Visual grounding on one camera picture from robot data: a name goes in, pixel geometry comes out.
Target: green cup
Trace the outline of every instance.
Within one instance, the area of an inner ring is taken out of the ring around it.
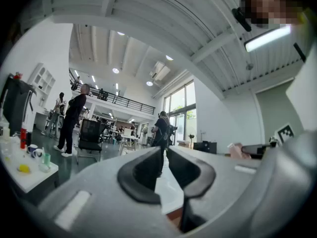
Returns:
[[[50,162],[51,162],[51,155],[49,153],[44,153],[43,154],[43,163],[46,166],[50,166]]]

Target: black pants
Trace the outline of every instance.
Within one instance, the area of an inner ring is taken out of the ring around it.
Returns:
[[[163,165],[164,165],[164,150],[166,147],[166,141],[161,140],[160,142],[154,141],[152,144],[152,147],[154,146],[160,146],[160,155],[159,155],[159,172],[162,172]]]
[[[60,129],[60,137],[59,137],[59,143],[58,148],[63,148],[66,140],[66,151],[65,153],[71,154],[71,148],[73,144],[73,129],[75,127],[76,122],[67,120],[65,118],[63,127]]]

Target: dark floor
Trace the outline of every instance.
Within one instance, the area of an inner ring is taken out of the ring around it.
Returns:
[[[78,142],[78,129],[75,128],[73,131],[73,144]],[[43,136],[38,129],[34,129],[32,133],[32,144],[36,144],[39,148],[44,147],[45,152],[50,153],[51,162],[58,165],[58,175],[60,184],[70,179],[75,174],[82,171],[85,167],[96,162],[93,158],[79,158],[77,165],[76,156],[65,158],[61,156],[61,153],[54,150],[53,146],[58,144],[58,139]],[[101,152],[101,160],[110,159],[119,156],[119,145],[112,145],[108,142],[103,143],[103,150]]]

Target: black mesh chair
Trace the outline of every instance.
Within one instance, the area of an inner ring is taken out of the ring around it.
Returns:
[[[100,122],[83,119],[81,130],[79,134],[78,148],[80,150],[89,150],[89,155],[79,155],[77,154],[77,164],[78,158],[95,158],[98,161],[97,157],[99,156],[99,161],[101,160],[101,150],[103,147],[103,139],[100,137]],[[99,155],[92,154],[92,151],[98,151]]]

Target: fluorescent light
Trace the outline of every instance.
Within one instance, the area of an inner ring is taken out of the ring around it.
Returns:
[[[169,56],[166,56],[167,60],[170,60],[170,61],[173,61],[174,59],[169,57]]]
[[[277,40],[285,35],[288,35],[291,33],[291,26],[287,25],[282,28],[270,31],[266,34],[263,34],[259,37],[254,38],[253,40],[250,40],[245,43],[246,50],[248,52],[251,52],[252,50],[255,50],[269,42],[272,42],[274,40]]]

